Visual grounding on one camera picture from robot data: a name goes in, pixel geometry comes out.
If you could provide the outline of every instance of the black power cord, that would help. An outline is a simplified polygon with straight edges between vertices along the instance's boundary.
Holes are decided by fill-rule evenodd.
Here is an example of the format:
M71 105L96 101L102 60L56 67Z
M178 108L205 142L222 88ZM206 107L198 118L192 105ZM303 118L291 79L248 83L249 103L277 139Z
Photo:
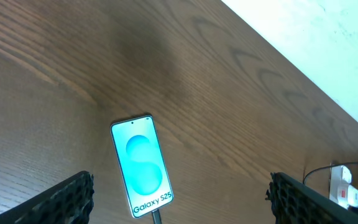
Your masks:
M160 210L157 209L157 210L152 211L152 216L153 216L154 224L162 224Z
M306 180L308 179L308 177L310 176L310 174L319 171L319 170L323 170L323 169L328 169L328 168L333 168L333 167L337 167L337 166L346 166L346 165L358 165L358 162L344 162L342 164L335 164L335 165L331 165L331 166L326 166L326 167L321 167L315 170L310 171L308 174L305 175L305 178L303 178L303 184L306 185Z

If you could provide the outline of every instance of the white floor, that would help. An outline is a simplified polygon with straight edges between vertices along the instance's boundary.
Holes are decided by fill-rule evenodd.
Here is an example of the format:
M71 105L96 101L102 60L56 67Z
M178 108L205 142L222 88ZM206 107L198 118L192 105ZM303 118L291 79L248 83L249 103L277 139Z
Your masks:
M358 121L358 0L222 0Z

